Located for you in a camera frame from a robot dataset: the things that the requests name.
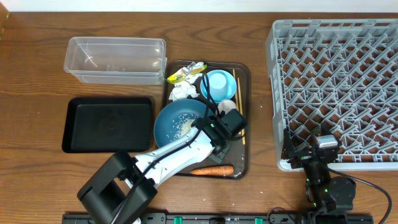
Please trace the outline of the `yellow foil snack wrapper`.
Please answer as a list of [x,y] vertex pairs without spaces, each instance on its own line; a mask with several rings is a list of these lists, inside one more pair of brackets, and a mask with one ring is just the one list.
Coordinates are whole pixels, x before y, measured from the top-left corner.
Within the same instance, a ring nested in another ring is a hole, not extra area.
[[166,81],[171,84],[177,84],[203,72],[206,68],[207,65],[205,65],[204,62],[192,62],[188,66],[182,67],[175,73],[171,74],[171,76],[166,78]]

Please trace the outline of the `dark blue plate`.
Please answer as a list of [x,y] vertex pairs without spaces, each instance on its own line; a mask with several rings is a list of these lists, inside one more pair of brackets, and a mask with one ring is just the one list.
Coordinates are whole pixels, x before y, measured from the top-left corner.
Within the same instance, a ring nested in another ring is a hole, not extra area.
[[163,147],[185,135],[194,120],[204,117],[205,110],[204,103],[193,99],[174,101],[164,107],[154,125],[156,145]]

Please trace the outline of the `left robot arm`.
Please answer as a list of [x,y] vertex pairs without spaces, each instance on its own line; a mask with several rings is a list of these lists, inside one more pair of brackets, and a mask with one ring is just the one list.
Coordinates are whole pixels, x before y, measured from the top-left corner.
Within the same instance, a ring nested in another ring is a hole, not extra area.
[[182,169],[220,152],[239,139],[247,125],[232,109],[222,117],[198,118],[181,138],[152,152],[131,157],[114,153],[79,190],[77,197],[95,223],[134,223],[157,188]]

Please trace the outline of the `pile of white rice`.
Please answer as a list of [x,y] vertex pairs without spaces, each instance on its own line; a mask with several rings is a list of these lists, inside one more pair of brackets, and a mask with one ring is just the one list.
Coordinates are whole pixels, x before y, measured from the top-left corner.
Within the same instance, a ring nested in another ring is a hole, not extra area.
[[197,114],[184,113],[172,120],[171,130],[167,131],[167,138],[169,141],[174,141],[183,135],[187,134],[191,129],[192,123],[198,118]]

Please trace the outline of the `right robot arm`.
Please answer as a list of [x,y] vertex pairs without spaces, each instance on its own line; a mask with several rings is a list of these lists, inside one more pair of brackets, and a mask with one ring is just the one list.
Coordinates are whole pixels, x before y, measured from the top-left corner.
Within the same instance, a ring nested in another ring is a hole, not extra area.
[[311,149],[297,152],[289,131],[284,130],[281,158],[287,160],[292,169],[304,170],[307,199],[314,204],[302,220],[315,223],[326,215],[333,215],[337,220],[353,209],[355,182],[347,177],[332,177],[328,167],[338,157],[340,146],[341,141],[325,125],[321,125],[321,135],[315,137]]

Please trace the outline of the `orange carrot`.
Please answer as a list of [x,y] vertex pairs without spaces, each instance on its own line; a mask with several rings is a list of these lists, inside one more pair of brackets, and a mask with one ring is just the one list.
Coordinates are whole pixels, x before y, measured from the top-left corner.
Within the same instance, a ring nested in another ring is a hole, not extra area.
[[234,174],[233,166],[213,166],[194,169],[190,172],[193,175],[212,175],[212,176],[227,176]]

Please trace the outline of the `white tissue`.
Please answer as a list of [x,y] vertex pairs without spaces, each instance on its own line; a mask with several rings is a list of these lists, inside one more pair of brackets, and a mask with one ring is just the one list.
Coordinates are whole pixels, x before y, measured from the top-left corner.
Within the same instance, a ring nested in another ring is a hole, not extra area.
[[190,75],[185,80],[175,84],[169,95],[169,100],[177,101],[187,99],[189,96],[192,98],[198,97],[200,94],[197,92],[194,83],[198,78],[201,78],[202,75],[202,73]]

